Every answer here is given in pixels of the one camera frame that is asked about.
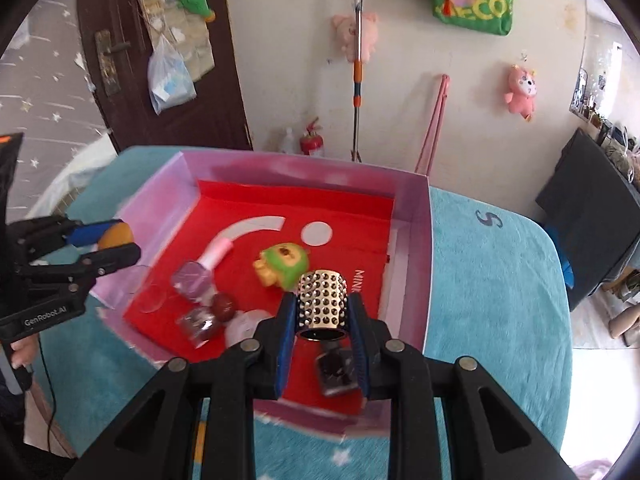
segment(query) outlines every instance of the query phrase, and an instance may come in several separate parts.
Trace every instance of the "metal cylinder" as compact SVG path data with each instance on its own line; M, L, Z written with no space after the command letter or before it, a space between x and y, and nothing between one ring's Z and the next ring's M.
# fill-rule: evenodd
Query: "metal cylinder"
M334 341L347 335L347 282L333 270L319 269L300 277L298 326L300 337Z

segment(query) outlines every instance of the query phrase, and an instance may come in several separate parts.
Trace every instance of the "perfume bottle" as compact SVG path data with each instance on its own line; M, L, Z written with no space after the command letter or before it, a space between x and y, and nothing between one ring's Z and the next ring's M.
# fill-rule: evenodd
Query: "perfume bottle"
M222 327L222 323L206 306L197 306L184 316L180 316L176 323L196 348L208 342Z
M182 264L171 277L171 284L178 294L194 303L210 306L216 293L213 269L232 246L228 238L214 238L196 261Z

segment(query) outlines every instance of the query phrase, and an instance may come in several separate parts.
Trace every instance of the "person's hand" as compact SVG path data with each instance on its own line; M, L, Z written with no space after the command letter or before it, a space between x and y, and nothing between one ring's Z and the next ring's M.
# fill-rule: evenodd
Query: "person's hand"
M11 366L15 370L21 366L30 365L38 353L38 336L30 335L20 341L11 343L14 354L11 356Z

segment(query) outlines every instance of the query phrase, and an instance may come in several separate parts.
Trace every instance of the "cloth hanging on door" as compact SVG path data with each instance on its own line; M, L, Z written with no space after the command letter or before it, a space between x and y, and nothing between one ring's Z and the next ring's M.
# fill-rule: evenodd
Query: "cloth hanging on door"
M209 30L202 16L184 9L178 0L138 1L152 44L158 44L164 35L182 55L194 82L215 66Z

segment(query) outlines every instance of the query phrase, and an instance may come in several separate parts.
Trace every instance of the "screw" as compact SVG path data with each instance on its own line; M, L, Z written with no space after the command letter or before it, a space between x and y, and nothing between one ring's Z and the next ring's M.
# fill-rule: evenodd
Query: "screw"
M458 360L458 364L460 365L460 368L468 372L472 372L478 368L478 361L469 356L461 357Z
M390 339L385 343L385 348L390 352L401 352L402 350L404 350L404 343L399 339Z
M169 370L172 372L181 372L187 367L187 361L181 357L174 357L169 361Z
M260 348L260 342L257 339L245 339L240 343L240 348L245 352L255 352Z

